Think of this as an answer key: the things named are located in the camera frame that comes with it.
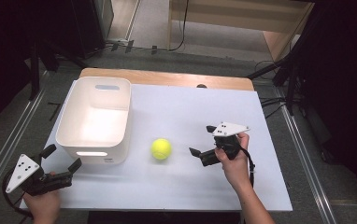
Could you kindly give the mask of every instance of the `yellow ball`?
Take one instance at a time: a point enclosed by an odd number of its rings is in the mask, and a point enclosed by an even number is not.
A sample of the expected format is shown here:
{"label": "yellow ball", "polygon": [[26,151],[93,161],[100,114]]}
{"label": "yellow ball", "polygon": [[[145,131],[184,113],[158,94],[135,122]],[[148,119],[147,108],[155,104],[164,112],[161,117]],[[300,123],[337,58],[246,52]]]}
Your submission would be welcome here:
{"label": "yellow ball", "polygon": [[172,153],[172,146],[164,138],[153,141],[151,146],[152,156],[157,160],[164,160]]}

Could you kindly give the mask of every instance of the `human hand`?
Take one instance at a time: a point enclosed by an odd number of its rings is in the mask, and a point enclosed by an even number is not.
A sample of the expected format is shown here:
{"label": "human hand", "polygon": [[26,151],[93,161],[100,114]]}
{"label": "human hand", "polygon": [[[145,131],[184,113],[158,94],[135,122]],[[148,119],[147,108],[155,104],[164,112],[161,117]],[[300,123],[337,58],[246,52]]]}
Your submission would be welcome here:
{"label": "human hand", "polygon": [[[240,145],[247,149],[249,146],[250,137],[246,133],[239,133],[237,135]],[[234,190],[238,190],[241,186],[250,184],[248,157],[240,150],[233,160],[229,160],[225,151],[219,148],[215,150],[216,157],[222,163],[222,169],[228,182],[232,185]]]}
{"label": "human hand", "polygon": [[23,199],[33,214],[35,224],[52,224],[58,218],[61,203],[58,190],[36,196],[24,193]]}

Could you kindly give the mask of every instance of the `table surface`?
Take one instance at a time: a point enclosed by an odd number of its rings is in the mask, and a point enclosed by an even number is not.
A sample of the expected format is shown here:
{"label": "table surface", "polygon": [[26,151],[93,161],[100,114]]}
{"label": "table surface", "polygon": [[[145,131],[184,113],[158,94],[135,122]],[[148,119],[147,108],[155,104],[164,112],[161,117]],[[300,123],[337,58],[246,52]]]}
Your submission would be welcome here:
{"label": "table surface", "polygon": [[[61,189],[62,208],[239,211],[239,201],[221,164],[203,167],[189,151],[189,147],[201,151],[214,148],[206,126],[227,121],[251,128],[249,150],[256,164],[254,188],[266,209],[293,210],[257,92],[248,79],[107,69],[85,69],[81,77],[87,76],[125,77],[137,83],[132,85],[130,149],[126,160],[117,165],[83,164],[74,174],[73,186]],[[185,80],[190,86],[205,84],[216,89],[177,86],[184,86]],[[164,85],[139,84],[142,82]],[[218,89],[219,83],[223,83],[223,89],[233,85],[249,91]],[[223,109],[232,105],[236,108]],[[56,144],[61,116],[62,113],[46,145]],[[150,155],[150,145],[159,137],[168,139],[173,147],[165,161]],[[43,161],[45,172],[63,172],[74,161],[61,146],[56,146],[57,150]]]}

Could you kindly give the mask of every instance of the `black cable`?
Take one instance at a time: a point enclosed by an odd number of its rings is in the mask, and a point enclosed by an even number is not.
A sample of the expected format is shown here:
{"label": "black cable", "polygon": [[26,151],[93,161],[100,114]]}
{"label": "black cable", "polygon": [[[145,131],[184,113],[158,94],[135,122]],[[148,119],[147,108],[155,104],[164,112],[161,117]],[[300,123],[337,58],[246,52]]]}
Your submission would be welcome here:
{"label": "black cable", "polygon": [[254,187],[254,167],[255,167],[255,164],[253,163],[249,152],[245,148],[241,148],[241,150],[245,153],[245,155],[249,159],[249,163],[250,163],[249,164],[249,168],[250,168],[250,183],[251,183],[251,186]]}
{"label": "black cable", "polygon": [[169,51],[175,51],[181,47],[181,45],[184,43],[185,39],[185,22],[187,21],[187,12],[188,12],[188,5],[189,5],[190,0],[187,0],[187,6],[185,7],[185,14],[184,14],[184,23],[182,24],[182,39],[181,43],[176,47],[175,49],[170,49]]}
{"label": "black cable", "polygon": [[6,188],[7,188],[7,180],[9,179],[9,177],[13,174],[13,171],[15,170],[15,167],[13,167],[12,169],[10,169],[7,174],[4,176],[4,179],[3,179],[3,184],[2,184],[2,191],[3,191],[3,195],[4,195],[4,199],[6,200],[6,202],[9,204],[10,207],[12,207],[15,212],[19,213],[19,214],[22,214],[26,217],[30,217],[30,218],[33,218],[33,215],[31,214],[31,212],[28,212],[28,211],[25,211],[23,209],[21,209],[20,207],[17,207],[15,204],[21,199],[16,201],[15,203],[13,203],[9,197],[7,196],[7,192],[6,192]]}
{"label": "black cable", "polygon": [[278,108],[274,111],[272,111],[269,115],[265,116],[265,119],[268,119],[269,117],[271,117],[273,114],[275,114],[279,109],[281,109],[284,105],[286,104],[283,104],[283,105],[280,105],[278,106]]}
{"label": "black cable", "polygon": [[276,100],[282,100],[282,101],[284,101],[284,97],[264,98],[264,101],[262,101],[261,104],[264,104],[264,103],[270,102],[270,101],[276,101]]}
{"label": "black cable", "polygon": [[[166,52],[172,52],[172,51],[175,51],[179,48],[181,48],[181,46],[183,45],[184,43],[184,40],[185,40],[185,24],[186,24],[186,21],[187,21],[187,13],[188,13],[188,5],[189,5],[189,1],[190,0],[187,0],[187,5],[185,7],[185,14],[184,14],[184,21],[183,21],[183,25],[182,25],[182,38],[181,38],[181,42],[180,44],[178,45],[178,47],[176,47],[175,49],[149,49],[149,48],[141,48],[141,47],[130,47],[131,49],[143,49],[143,50],[151,50],[151,51],[166,51]],[[105,48],[103,49],[99,49],[99,50],[96,50],[96,51],[93,51],[91,53],[96,53],[96,52],[99,52],[99,51],[103,51],[105,49],[110,49],[110,48],[113,48],[114,46],[118,46],[118,47],[121,47],[121,48],[127,48],[127,46],[123,45],[123,44],[113,44],[111,46],[106,46]]]}
{"label": "black cable", "polygon": [[[254,66],[254,72],[257,72],[257,66],[260,64],[260,63],[272,63],[273,65],[275,65],[275,62],[274,61],[271,61],[271,60],[266,60],[266,61],[260,61],[258,62],[257,64],[255,64]],[[266,77],[263,77],[263,76],[260,76],[260,78],[262,79],[267,79],[267,80],[272,80],[273,78],[266,78]]]}

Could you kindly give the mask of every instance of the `white storage bin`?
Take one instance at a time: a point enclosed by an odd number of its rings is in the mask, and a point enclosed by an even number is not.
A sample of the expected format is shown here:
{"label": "white storage bin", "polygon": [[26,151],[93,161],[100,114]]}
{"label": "white storage bin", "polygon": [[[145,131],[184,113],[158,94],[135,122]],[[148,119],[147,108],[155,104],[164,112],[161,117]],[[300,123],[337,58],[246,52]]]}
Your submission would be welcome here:
{"label": "white storage bin", "polygon": [[82,77],[66,101],[56,142],[83,163],[118,164],[129,150],[131,83]]}

